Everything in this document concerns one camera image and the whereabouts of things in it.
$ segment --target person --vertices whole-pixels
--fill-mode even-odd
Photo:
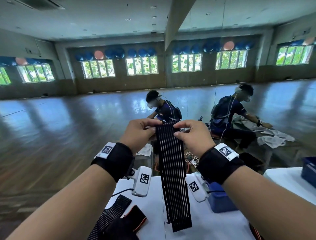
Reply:
[[[145,146],[159,124],[162,122],[153,119],[130,121],[117,143],[118,149],[114,151],[117,146],[113,148],[113,154],[95,161],[33,212],[7,239],[87,239],[111,198],[118,178],[129,169],[132,155]],[[174,135],[200,158],[199,165],[203,165],[200,172],[209,178],[208,173],[216,171],[218,160],[204,157],[215,147],[205,124],[185,120],[174,127],[190,128],[189,133],[176,132]],[[250,168],[242,164],[235,168],[226,176],[222,187],[265,239],[315,239],[316,206]]]
[[[249,114],[242,105],[241,102],[249,102],[252,95],[253,87],[249,84],[242,83],[235,89],[233,95],[221,98],[218,104],[214,106],[211,113],[211,132],[218,135],[220,138],[241,139],[240,144],[235,149],[238,153],[242,153],[244,148],[247,148],[257,137],[256,134],[250,130],[247,131],[233,128],[232,119],[235,113],[245,117],[258,126],[263,126],[265,128],[273,127],[269,123],[263,123],[255,115]]]
[[[173,106],[168,100],[163,100],[156,90],[147,93],[146,102],[149,108],[156,108],[147,118],[158,119],[166,123],[178,122],[182,118],[180,109]]]

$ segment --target wrist device on man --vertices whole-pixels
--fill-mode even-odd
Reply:
[[[207,150],[199,160],[197,170],[205,180],[223,184],[244,162],[239,154],[224,143]]]
[[[116,182],[118,182],[120,178],[129,175],[134,160],[133,153],[128,146],[120,142],[108,142],[94,157],[91,165],[99,165],[106,170]]]
[[[262,125],[262,121],[260,119],[258,119],[258,122],[257,122],[257,126],[261,126]]]

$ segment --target ceiling air conditioner vent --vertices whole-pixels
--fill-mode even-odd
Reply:
[[[52,1],[52,0],[14,0],[24,6],[39,11],[55,10],[55,9],[65,9],[62,5]]]

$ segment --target black hair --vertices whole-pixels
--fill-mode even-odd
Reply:
[[[242,91],[245,91],[246,93],[249,94],[249,96],[252,96],[253,95],[253,87],[249,84],[242,84],[239,86],[239,88],[242,90]]]
[[[146,95],[146,102],[151,102],[159,96],[159,93],[156,90],[151,90]]]

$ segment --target ceiling beam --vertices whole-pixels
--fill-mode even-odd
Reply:
[[[165,30],[165,51],[176,36],[196,0],[173,0]]]

